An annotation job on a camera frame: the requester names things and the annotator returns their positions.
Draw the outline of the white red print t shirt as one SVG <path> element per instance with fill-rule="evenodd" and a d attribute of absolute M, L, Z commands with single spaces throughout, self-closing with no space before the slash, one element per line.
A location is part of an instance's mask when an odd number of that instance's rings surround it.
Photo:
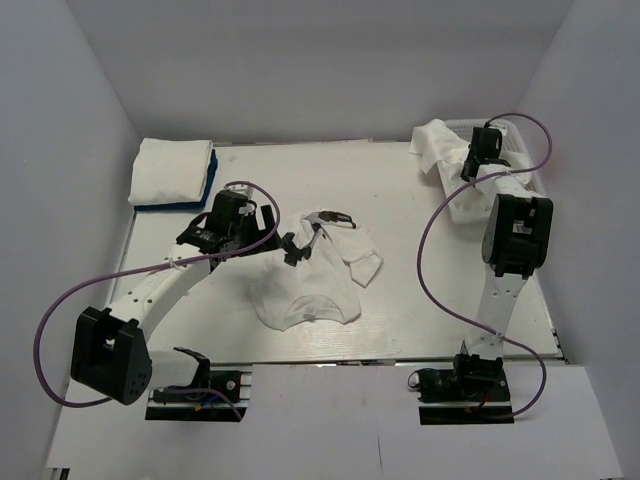
<path fill-rule="evenodd" d="M 445 195 L 464 184 L 460 174 L 469 153 L 473 129 L 483 124 L 482 120 L 434 119 L 413 129 L 409 152 L 420 157 L 423 173 L 438 172 Z M 499 120 L 492 127 L 502 134 L 499 157 L 514 169 L 529 168 L 531 159 L 515 125 Z M 448 204 L 451 221 L 463 225 L 487 220 L 492 201 L 484 194 L 486 189 L 487 184 L 483 182 L 478 188 L 471 187 L 452 200 Z"/>

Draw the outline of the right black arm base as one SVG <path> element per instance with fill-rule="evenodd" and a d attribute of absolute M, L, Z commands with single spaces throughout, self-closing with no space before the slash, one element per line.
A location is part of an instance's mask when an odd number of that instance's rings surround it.
<path fill-rule="evenodd" d="M 422 426 L 514 423 L 504 371 L 489 380 L 463 377 L 454 368 L 421 368 L 408 376 L 407 387 L 418 394 Z"/>

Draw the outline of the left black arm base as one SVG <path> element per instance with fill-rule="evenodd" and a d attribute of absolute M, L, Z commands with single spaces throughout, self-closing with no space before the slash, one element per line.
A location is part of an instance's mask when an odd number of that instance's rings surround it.
<path fill-rule="evenodd" d="M 246 413 L 253 369 L 247 365 L 213 366 L 195 393 L 149 394 L 145 419 L 167 422 L 239 423 Z"/>

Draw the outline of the white robot print t shirt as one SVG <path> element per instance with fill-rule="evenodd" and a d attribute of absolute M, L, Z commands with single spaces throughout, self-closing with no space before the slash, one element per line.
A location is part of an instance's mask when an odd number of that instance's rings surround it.
<path fill-rule="evenodd" d="M 347 324 L 362 313 L 357 289 L 382 265 L 370 232 L 351 215 L 303 211 L 285 222 L 281 247 L 261 261 L 251 287 L 256 314 L 280 332 L 310 321 Z"/>

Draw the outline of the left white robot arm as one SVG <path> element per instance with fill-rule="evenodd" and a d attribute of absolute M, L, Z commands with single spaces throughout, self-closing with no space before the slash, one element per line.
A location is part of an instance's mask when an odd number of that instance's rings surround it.
<path fill-rule="evenodd" d="M 173 307 L 222 262 L 277 248 L 280 212 L 259 206 L 246 190 L 223 190 L 210 211 L 190 221 L 165 263 L 118 300 L 79 316 L 74 381 L 123 405 L 145 392 L 199 399 L 210 394 L 210 360 L 189 348 L 152 351 L 148 342 Z"/>

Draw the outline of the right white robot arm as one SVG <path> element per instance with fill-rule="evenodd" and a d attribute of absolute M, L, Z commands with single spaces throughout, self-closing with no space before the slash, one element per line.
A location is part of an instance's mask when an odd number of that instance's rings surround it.
<path fill-rule="evenodd" d="M 503 373 L 504 336 L 516 300 L 547 255 L 553 202 L 536 196 L 509 173 L 502 133 L 486 123 L 473 129 L 461 178 L 491 201 L 482 240 L 485 284 L 472 329 L 454 358 L 457 401 L 485 403 Z"/>

